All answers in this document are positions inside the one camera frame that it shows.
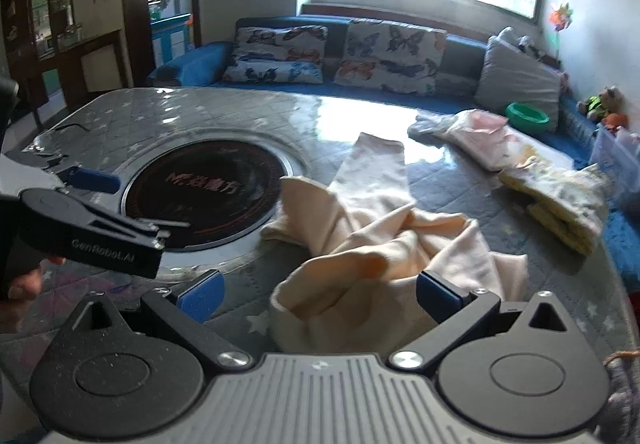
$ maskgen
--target windowsill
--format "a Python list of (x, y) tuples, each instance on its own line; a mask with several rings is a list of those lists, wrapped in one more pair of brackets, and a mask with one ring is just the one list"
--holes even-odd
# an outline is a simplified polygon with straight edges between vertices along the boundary
[(463, 26), (485, 34), (497, 34), (511, 26), (520, 35), (539, 36), (535, 19), (475, 0), (311, 0), (309, 3), (366, 6), (397, 11)]

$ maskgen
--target finger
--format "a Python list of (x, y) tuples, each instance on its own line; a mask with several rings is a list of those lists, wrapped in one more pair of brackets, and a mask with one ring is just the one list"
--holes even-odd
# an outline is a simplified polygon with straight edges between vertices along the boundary
[(7, 294), (13, 300), (36, 299), (42, 290), (42, 266), (15, 278), (9, 286)]

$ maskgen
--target crumpled fabric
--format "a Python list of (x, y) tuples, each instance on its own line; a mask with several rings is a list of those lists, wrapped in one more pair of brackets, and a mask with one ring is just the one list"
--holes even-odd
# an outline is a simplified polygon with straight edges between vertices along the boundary
[(430, 135), (459, 146), (487, 171), (515, 167), (530, 156), (572, 169), (571, 157), (508, 125), (508, 119), (482, 110), (468, 109), (455, 115), (418, 110), (407, 135), (422, 142)]
[(566, 245), (583, 255), (597, 247), (609, 214), (610, 180), (596, 164), (575, 171), (529, 157), (498, 179), (536, 199), (527, 212)]
[(415, 298), (424, 269), (509, 301), (527, 283), (526, 255), (491, 252), (477, 220), (416, 209), (403, 144), (366, 134), (328, 188), (283, 178), (280, 210), (262, 236), (312, 256), (271, 296), (271, 334), (285, 352), (385, 357), (413, 341), (436, 324)]

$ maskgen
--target yellow patterned cloth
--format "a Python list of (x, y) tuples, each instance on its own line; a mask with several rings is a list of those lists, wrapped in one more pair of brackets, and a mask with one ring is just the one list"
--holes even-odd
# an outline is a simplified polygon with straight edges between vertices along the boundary
[(609, 206), (609, 177), (596, 164), (580, 171), (552, 166), (538, 157), (500, 172), (500, 182), (537, 200), (529, 214), (580, 254), (596, 248)]

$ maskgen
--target metal screw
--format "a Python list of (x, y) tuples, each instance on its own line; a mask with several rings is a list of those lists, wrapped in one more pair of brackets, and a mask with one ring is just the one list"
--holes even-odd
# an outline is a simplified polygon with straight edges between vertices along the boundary
[(249, 364), (250, 361), (251, 358), (246, 353), (236, 350), (222, 352), (218, 356), (218, 362), (225, 368), (241, 368)]
[(412, 350), (396, 352), (389, 360), (393, 365), (404, 370), (420, 368), (422, 363), (424, 363), (424, 357), (422, 357), (418, 352), (414, 352)]

